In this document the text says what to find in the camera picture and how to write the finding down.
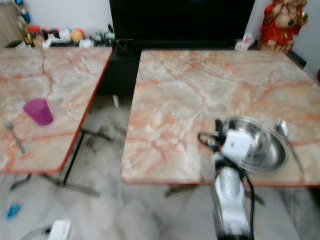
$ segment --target red figurine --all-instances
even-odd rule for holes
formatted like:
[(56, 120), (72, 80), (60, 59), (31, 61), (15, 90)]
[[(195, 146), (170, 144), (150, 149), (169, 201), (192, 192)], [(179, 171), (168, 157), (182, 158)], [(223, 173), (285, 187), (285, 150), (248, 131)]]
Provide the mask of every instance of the red figurine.
[(273, 0), (264, 10), (259, 49), (289, 52), (293, 35), (298, 35), (308, 21), (308, 14), (303, 12), (306, 4), (307, 0)]

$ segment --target spoon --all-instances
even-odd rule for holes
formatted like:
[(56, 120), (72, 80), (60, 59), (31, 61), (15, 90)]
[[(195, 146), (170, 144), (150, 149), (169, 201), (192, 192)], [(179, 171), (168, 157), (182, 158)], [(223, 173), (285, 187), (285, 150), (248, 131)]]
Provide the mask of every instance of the spoon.
[(10, 131), (10, 132), (12, 133), (12, 135), (13, 135), (13, 137), (14, 137), (14, 139), (15, 139), (16, 144), (18, 144), (21, 152), (22, 152), (23, 154), (25, 154), (25, 153), (26, 153), (26, 150), (25, 150), (24, 146), (22, 145), (22, 143), (20, 142), (19, 138), (17, 137), (17, 135), (16, 135), (15, 132), (14, 132), (14, 125), (13, 125), (13, 123), (12, 123), (11, 121), (8, 121), (8, 122), (6, 122), (6, 123), (4, 124), (4, 127), (5, 127), (8, 131)]
[(298, 165), (300, 171), (302, 173), (304, 173), (304, 169), (302, 167), (301, 161), (296, 153), (296, 150), (294, 149), (294, 147), (292, 146), (291, 142), (288, 139), (288, 135), (289, 135), (289, 131), (287, 128), (287, 124), (285, 121), (279, 121), (276, 126), (275, 126), (276, 131), (281, 135), (281, 137), (284, 139), (284, 141), (289, 145), (292, 155), (296, 161), (296, 164)]

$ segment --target television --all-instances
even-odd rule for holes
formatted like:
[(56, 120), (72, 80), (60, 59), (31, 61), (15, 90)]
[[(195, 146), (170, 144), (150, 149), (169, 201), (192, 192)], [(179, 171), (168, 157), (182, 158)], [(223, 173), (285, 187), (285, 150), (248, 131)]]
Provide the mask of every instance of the television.
[(242, 39), (255, 0), (110, 0), (115, 37), (135, 41)]

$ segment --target metal table frame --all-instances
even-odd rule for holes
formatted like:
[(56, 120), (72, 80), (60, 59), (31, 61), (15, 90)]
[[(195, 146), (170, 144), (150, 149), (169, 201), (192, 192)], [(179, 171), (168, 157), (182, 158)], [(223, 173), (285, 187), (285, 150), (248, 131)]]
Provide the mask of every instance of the metal table frame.
[[(71, 190), (74, 190), (74, 191), (77, 191), (77, 192), (81, 192), (81, 193), (84, 193), (84, 194), (88, 194), (90, 196), (98, 197), (99, 194), (100, 194), (99, 192), (97, 192), (96, 190), (91, 189), (89, 187), (86, 187), (86, 186), (81, 186), (81, 185), (78, 185), (78, 184), (69, 183), (68, 182), (68, 177), (69, 177), (71, 169), (72, 169), (72, 167), (73, 167), (73, 165), (75, 163), (76, 157), (78, 155), (78, 152), (79, 152), (81, 143), (82, 143), (82, 141), (83, 141), (83, 139), (85, 137), (85, 134), (88, 134), (88, 135), (91, 135), (91, 136), (94, 136), (94, 137), (103, 138), (103, 139), (105, 139), (105, 140), (107, 140), (109, 142), (112, 142), (113, 139), (110, 138), (107, 135), (102, 134), (102, 133), (90, 131), (90, 130), (84, 129), (84, 128), (81, 128), (80, 132), (81, 132), (80, 140), (79, 140), (79, 142), (78, 142), (78, 144), (77, 144), (77, 146), (75, 148), (75, 151), (73, 153), (70, 165), (69, 165), (69, 167), (68, 167), (68, 169), (66, 171), (66, 174), (63, 177), (63, 180), (60, 180), (60, 179), (58, 179), (56, 177), (49, 176), (47, 174), (41, 174), (40, 177), (43, 177), (43, 178), (47, 179), (49, 182), (55, 184), (58, 187), (63, 187), (63, 188), (71, 189)], [(21, 185), (27, 183), (31, 179), (31, 177), (32, 177), (32, 174), (28, 174), (25, 179), (15, 182), (10, 187), (9, 191), (11, 192), (11, 191), (15, 190), (16, 188), (20, 187)]]

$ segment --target table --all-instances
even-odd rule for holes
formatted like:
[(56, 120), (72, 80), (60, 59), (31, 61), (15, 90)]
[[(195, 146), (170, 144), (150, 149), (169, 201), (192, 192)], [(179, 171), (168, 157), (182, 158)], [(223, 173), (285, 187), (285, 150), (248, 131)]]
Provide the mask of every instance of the table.
[[(53, 174), (64, 168), (111, 55), (112, 48), (0, 50), (0, 171)], [(23, 112), (34, 98), (47, 99), (50, 125), (40, 127)], [(4, 121), (13, 122), (26, 154)]]
[(212, 152), (197, 139), (215, 118), (248, 116), (274, 129), (288, 123), (291, 152), (274, 173), (250, 174), (256, 186), (320, 185), (320, 88), (273, 51), (146, 50), (140, 58), (121, 165), (129, 184), (208, 184)]

